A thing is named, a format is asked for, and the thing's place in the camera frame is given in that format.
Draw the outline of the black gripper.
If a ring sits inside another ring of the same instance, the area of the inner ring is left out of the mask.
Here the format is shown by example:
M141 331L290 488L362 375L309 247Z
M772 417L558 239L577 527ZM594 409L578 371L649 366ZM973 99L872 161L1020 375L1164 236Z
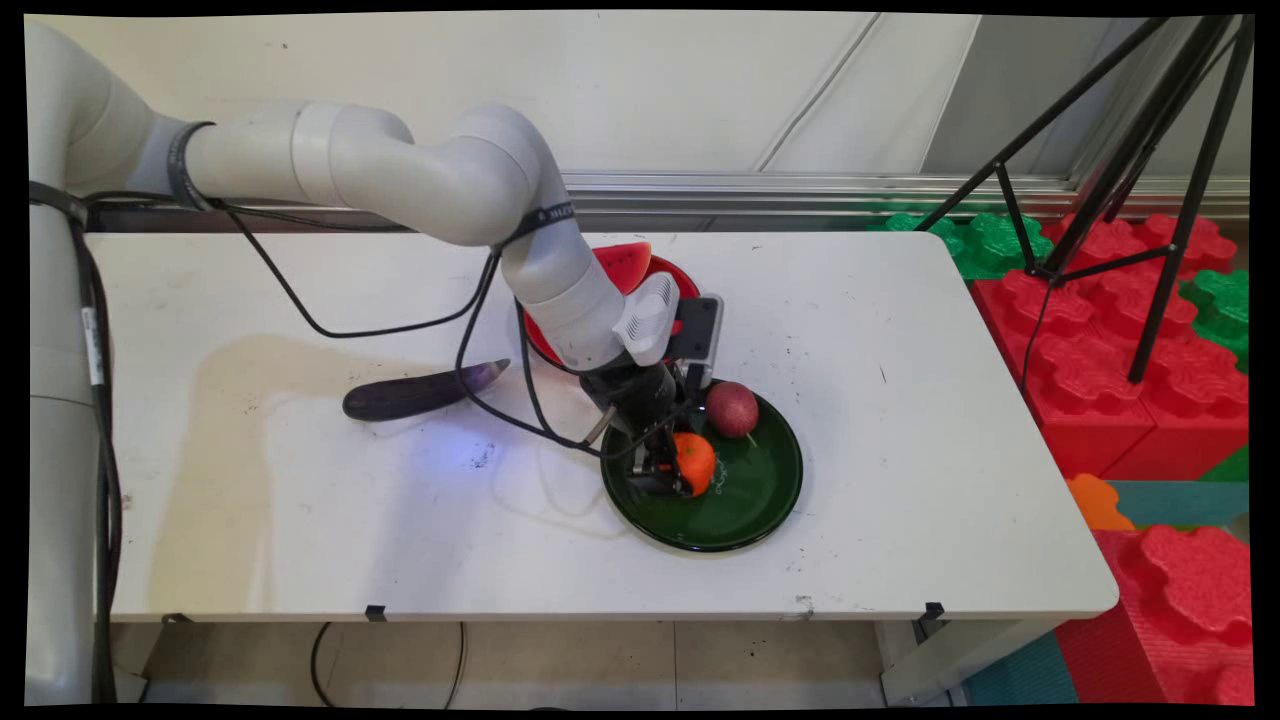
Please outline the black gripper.
M648 495L692 497L675 438L691 407L680 369L618 364L582 374L580 387L600 411L613 413L602 445L603 470L628 471L627 483Z

